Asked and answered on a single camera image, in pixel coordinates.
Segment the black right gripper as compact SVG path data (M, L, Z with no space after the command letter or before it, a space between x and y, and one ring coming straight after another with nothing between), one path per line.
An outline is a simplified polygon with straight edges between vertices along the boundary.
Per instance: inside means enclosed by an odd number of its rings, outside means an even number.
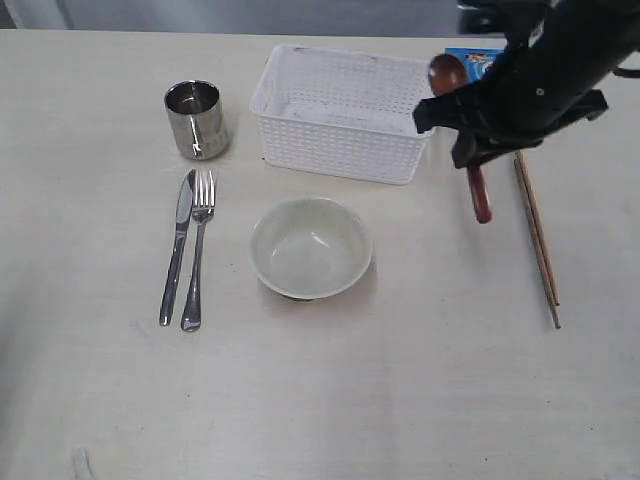
M480 167L505 150L536 147L580 120L597 119L608 104L595 85L608 73L609 51L599 41L508 47L482 79L422 99L414 125L419 134L437 126L459 130L455 168Z

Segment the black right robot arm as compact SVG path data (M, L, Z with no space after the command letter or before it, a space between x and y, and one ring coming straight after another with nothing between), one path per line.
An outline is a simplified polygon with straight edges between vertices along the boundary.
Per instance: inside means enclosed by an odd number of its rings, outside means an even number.
M458 169L535 148L604 114L608 103L597 84L638 48L638 2L560 1L535 42L508 38L479 80L421 100L415 127L457 131L452 159Z

